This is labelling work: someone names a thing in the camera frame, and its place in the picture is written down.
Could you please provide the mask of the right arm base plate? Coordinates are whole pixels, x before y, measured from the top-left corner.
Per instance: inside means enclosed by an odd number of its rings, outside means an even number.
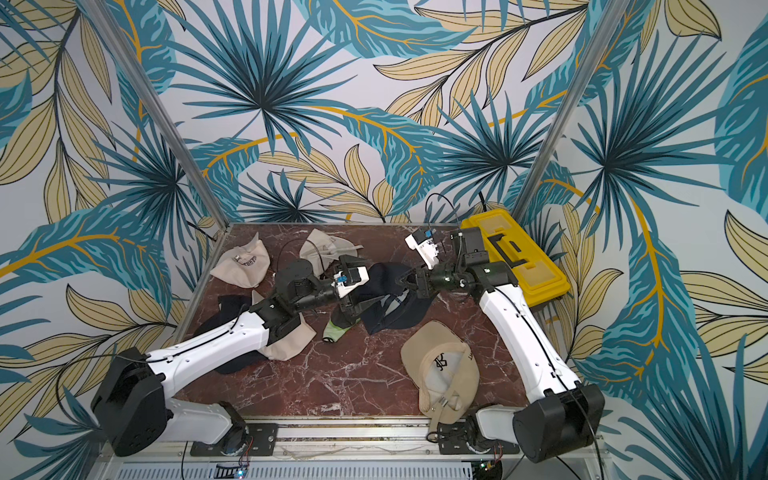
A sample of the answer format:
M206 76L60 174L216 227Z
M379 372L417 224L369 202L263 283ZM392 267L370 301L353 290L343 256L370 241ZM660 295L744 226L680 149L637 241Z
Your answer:
M441 455L506 455L520 452L515 443L483 437L473 420L439 423L436 431L426 435L426 440L436 444Z

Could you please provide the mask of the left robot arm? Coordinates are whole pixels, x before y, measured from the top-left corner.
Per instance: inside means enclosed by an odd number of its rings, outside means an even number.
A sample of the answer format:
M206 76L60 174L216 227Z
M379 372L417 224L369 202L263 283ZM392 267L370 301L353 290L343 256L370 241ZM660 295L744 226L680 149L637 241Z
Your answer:
M330 277L315 276L312 264L298 259L274 277L274 289L233 319L171 347L118 353L91 402L107 441L118 457L137 454L159 442L198 442L226 456L241 455L252 435L229 403L199 404L175 394L207 373L243 355L273 346L297 331L301 314L330 304L360 314L351 299L365 285L364 260L343 255Z

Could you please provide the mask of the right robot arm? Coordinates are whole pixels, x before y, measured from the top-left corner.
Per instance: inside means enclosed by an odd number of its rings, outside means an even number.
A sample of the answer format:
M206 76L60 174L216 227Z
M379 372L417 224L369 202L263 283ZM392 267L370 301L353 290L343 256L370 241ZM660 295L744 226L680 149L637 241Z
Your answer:
M455 259L443 264L430 230L410 234L406 244L424 264L401 283L422 298L440 291L468 293L509 351L528 400L521 410L499 405L476 410L467 421L469 444L515 444L534 463L595 446L605 406L599 387L584 384L556 352L510 265L491 260L481 229L460 229L451 239Z

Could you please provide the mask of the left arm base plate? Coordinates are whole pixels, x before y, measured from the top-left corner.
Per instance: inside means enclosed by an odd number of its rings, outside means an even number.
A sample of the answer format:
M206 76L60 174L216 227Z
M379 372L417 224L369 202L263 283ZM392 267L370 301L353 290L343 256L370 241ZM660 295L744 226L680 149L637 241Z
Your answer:
M273 455L279 426L277 423L248 423L234 426L215 444L194 442L193 457L269 457Z

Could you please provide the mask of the tan khaki cap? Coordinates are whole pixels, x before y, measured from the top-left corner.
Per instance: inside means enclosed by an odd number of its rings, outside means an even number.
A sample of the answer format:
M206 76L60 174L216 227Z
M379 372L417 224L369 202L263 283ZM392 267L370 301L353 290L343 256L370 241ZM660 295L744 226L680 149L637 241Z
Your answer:
M429 418L427 440L438 426L460 420L472 406L480 373L470 346L446 325L431 321L402 346L401 360L418 389L419 411Z

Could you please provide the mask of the navy black cap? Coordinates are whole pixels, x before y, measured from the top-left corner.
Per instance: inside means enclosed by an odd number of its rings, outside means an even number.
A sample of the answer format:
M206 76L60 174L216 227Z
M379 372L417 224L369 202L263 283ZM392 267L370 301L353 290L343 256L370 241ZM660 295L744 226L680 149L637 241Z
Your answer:
M269 340L269 330L253 312L251 298L224 295L218 298L219 312L205 320L194 332L194 338L204 337L206 343L193 351L196 365L203 373L217 371L222 375L236 373L265 360L258 352Z

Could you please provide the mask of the white perforated cap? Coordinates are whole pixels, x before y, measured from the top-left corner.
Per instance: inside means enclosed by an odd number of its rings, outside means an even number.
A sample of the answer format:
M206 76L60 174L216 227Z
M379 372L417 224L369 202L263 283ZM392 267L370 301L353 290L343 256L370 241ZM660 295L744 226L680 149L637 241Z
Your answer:
M347 239L314 229L301 246L299 256L308 260L314 275L320 277L341 255L357 257L358 251L362 248L362 245L353 244Z

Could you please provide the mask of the cream Colorado cap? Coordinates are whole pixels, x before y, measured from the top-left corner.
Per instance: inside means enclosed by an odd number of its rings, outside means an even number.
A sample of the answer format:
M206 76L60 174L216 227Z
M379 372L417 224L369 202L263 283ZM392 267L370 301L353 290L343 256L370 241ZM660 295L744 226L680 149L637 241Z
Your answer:
M302 313L276 297L251 305L242 316L248 327L260 328L256 349L246 355L249 362L288 361L299 355L316 335Z

